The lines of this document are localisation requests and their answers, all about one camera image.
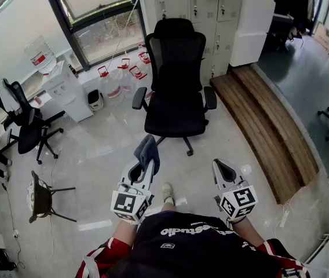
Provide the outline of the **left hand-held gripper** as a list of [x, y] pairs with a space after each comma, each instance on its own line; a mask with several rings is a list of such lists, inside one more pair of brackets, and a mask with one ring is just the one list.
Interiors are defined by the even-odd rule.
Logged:
[[[139, 161], [131, 161], [122, 171], [121, 182], [112, 192], [111, 211], [118, 217], [119, 214], [135, 215], [141, 222], [144, 214], [151, 205], [154, 195], [150, 189], [155, 162], [150, 160], [143, 171]], [[141, 182], [142, 188], [129, 185]]]

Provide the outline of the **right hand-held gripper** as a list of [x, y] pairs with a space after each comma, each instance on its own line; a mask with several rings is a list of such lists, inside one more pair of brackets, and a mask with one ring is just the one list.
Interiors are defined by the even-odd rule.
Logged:
[[[250, 174], [250, 165], [225, 164], [220, 159], [214, 159], [212, 168], [215, 184], [222, 189], [221, 194], [215, 197], [220, 211], [226, 213], [228, 221], [238, 221], [248, 216], [257, 205], [254, 186], [246, 180]], [[226, 189], [227, 182], [235, 185]]]

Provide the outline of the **grey-blue cloth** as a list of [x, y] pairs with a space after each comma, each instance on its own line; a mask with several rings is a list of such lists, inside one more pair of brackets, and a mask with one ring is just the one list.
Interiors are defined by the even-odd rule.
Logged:
[[153, 174], [156, 175], [160, 168], [158, 146], [153, 135], [147, 134], [134, 151], [134, 156], [140, 163], [142, 170], [145, 170], [150, 161], [153, 160]]

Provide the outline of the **person's right forearm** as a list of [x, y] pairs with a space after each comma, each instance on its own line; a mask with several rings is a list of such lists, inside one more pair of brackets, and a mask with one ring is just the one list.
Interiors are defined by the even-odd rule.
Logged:
[[247, 217], [232, 222], [232, 228], [241, 238], [243, 238], [255, 247], [259, 247], [265, 242], [265, 240], [252, 226], [251, 222]]

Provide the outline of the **person's left forearm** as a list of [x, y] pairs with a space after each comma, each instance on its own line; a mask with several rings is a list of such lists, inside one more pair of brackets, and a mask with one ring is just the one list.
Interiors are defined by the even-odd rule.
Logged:
[[135, 242], [137, 229], [138, 225], [120, 221], [108, 242], [108, 247], [121, 254], [129, 253]]

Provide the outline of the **person's white shoe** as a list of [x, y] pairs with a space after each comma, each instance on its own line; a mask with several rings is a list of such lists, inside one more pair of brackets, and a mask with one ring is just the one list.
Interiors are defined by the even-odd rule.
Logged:
[[164, 203], [170, 203], [170, 204], [174, 205], [174, 193], [173, 193], [173, 188], [170, 183], [165, 182], [162, 185], [162, 196], [163, 196]]

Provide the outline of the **person's leg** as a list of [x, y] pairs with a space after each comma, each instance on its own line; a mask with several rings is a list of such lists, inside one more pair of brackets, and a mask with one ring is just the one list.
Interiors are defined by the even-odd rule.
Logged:
[[172, 197], [168, 197], [162, 206], [161, 212], [165, 211], [177, 211], [174, 199]]

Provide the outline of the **black wheeled chair base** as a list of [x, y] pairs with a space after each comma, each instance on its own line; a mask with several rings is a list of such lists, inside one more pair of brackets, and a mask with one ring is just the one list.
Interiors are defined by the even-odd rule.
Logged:
[[163, 142], [166, 138], [182, 138], [184, 140], [184, 143], [186, 144], [186, 146], [188, 147], [187, 150], [187, 156], [192, 156], [193, 155], [193, 148], [191, 143], [188, 140], [188, 137], [185, 136], [184, 134], [178, 134], [178, 135], [172, 135], [172, 136], [161, 136], [160, 138], [158, 138], [155, 142], [156, 145], [159, 145], [161, 142]]

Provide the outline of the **wooden slat platform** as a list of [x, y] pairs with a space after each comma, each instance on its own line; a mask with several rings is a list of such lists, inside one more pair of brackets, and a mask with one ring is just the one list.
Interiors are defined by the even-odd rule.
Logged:
[[319, 167], [297, 123], [249, 65], [212, 78], [211, 86], [251, 147], [278, 204], [309, 185]]

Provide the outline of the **black chair seat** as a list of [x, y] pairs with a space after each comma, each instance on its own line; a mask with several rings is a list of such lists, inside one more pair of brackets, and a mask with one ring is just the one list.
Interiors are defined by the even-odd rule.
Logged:
[[203, 134], [206, 129], [200, 93], [170, 97], [154, 93], [149, 101], [144, 130], [156, 136], [181, 138]]

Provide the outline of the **person's black red shirt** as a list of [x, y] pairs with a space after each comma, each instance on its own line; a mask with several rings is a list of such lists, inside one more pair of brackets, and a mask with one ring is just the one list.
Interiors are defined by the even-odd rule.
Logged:
[[75, 278], [310, 278], [277, 239], [255, 247], [216, 217], [150, 215], [126, 254], [110, 249], [110, 239], [85, 256]]

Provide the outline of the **white trash bin black liner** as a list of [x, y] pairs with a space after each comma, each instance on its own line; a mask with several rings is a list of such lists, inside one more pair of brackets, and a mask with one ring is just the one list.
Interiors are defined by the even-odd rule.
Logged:
[[102, 109], [104, 107], [103, 102], [103, 95], [99, 91], [99, 89], [95, 89], [88, 93], [87, 100], [90, 108], [93, 111], [97, 111], [99, 109]]

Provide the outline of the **black metal stool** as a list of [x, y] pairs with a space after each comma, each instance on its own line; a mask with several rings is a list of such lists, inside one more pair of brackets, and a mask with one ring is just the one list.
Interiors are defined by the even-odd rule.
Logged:
[[49, 215], [54, 215], [65, 220], [72, 222], [77, 222], [77, 220], [63, 216], [55, 212], [52, 207], [53, 195], [57, 192], [73, 191], [76, 190], [75, 187], [72, 188], [62, 188], [53, 189], [43, 180], [40, 180], [35, 171], [31, 172], [32, 181], [29, 185], [28, 199], [27, 203], [30, 204], [31, 216], [28, 222], [31, 224], [36, 221], [37, 218], [45, 218]]

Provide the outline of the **white water dispenser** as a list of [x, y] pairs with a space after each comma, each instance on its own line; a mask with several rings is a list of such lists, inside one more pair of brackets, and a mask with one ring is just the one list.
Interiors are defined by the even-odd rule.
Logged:
[[75, 122], [93, 116], [86, 92], [66, 61], [58, 62], [51, 74], [43, 77], [42, 88]]

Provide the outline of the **white garment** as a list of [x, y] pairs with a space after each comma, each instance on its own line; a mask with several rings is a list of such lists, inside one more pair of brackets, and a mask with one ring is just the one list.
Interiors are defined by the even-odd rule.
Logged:
[[6, 112], [18, 112], [21, 106], [16, 96], [8, 88], [8, 84], [5, 78], [0, 81], [0, 99]]

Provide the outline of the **black chair headrest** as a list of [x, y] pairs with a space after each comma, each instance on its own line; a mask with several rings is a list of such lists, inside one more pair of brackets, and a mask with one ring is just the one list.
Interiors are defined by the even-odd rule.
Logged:
[[156, 23], [153, 34], [155, 38], [188, 39], [194, 37], [195, 30], [188, 19], [167, 18]]

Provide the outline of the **tall white box unit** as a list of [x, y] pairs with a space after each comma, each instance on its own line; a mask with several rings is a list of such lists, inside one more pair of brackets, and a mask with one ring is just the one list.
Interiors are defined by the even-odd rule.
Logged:
[[229, 64], [232, 67], [259, 60], [275, 9], [273, 0], [242, 0]]

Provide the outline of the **grey metal locker cabinet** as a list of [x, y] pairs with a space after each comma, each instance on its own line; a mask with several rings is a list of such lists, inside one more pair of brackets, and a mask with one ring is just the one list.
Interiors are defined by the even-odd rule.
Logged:
[[161, 19], [182, 18], [206, 37], [200, 80], [227, 72], [234, 46], [242, 0], [140, 0], [146, 32], [152, 33]]

